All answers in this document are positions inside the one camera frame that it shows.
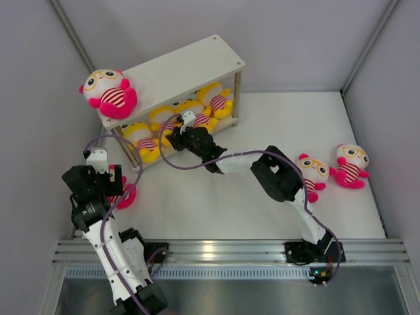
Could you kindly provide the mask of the yellow plush with black eyes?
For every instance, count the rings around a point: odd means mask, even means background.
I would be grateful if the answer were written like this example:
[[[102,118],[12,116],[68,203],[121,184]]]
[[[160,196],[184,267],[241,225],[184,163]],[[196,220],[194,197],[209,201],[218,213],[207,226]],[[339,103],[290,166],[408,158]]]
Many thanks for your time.
[[[219,122],[218,119],[210,117],[210,107],[205,107],[198,100],[187,99],[184,102],[178,104],[175,108],[175,112],[177,114],[183,114],[185,111],[192,111],[196,117],[193,128],[203,127],[207,129],[209,134],[213,132],[213,129]]]

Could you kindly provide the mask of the yellow plush striped shirt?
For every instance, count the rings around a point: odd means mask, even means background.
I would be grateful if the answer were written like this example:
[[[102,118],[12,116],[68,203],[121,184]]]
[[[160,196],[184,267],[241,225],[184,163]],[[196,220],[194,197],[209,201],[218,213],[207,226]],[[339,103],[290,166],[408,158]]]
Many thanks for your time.
[[[175,109],[167,105],[156,108],[149,114],[151,130],[155,132],[158,137],[161,136],[161,143],[166,147],[171,146],[171,143],[167,140],[166,136],[171,135],[173,129],[179,126],[176,118],[170,119],[170,117],[175,114]]]

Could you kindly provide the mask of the pink plush with yellow glasses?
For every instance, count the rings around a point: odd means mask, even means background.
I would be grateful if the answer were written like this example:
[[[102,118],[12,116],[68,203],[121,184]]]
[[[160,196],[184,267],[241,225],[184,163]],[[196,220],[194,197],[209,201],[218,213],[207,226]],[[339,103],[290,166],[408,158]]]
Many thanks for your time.
[[[304,177],[308,190],[308,201],[310,203],[317,202],[318,192],[326,189],[327,180],[335,174],[335,168],[305,153],[299,155],[297,166]]]

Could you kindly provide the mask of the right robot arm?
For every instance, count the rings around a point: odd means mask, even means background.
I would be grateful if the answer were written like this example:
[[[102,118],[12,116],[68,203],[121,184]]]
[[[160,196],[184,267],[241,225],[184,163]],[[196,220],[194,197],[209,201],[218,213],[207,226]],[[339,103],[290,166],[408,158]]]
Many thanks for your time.
[[[199,165],[180,167],[180,170],[204,167],[210,173],[221,175],[253,175],[270,198],[290,203],[302,237],[297,250],[291,243],[286,244],[291,256],[303,253],[313,261],[320,261],[331,253],[331,245],[335,244],[337,258],[341,259],[343,246],[312,212],[308,186],[301,171],[277,147],[228,154],[203,127],[176,127],[165,139],[176,151],[188,150],[202,160]]]

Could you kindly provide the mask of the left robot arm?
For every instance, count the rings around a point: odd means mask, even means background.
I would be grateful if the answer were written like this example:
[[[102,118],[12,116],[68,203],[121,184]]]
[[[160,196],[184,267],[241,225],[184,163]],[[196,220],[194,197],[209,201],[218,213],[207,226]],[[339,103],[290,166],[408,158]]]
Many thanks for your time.
[[[110,314],[159,314],[167,299],[153,282],[145,258],[148,246],[137,230],[117,229],[109,210],[123,195],[121,167],[99,173],[91,165],[73,166],[62,175],[72,194],[72,223],[94,248],[106,273],[114,307]]]

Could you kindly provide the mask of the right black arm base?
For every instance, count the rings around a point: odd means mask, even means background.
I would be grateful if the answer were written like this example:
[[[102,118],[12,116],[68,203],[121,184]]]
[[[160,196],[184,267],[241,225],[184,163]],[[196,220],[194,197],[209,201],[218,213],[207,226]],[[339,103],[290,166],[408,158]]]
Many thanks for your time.
[[[307,241],[289,241],[285,244],[285,259],[288,263],[308,265],[311,263],[338,263],[346,261],[342,243],[332,241],[325,249]]]

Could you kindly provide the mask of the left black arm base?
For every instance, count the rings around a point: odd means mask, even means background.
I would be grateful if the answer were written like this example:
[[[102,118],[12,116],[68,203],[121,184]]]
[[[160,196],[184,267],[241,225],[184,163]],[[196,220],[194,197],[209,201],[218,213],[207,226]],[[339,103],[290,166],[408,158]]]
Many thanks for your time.
[[[167,242],[147,242],[146,247],[144,248],[144,259],[146,264],[162,263],[168,252],[169,244]]]

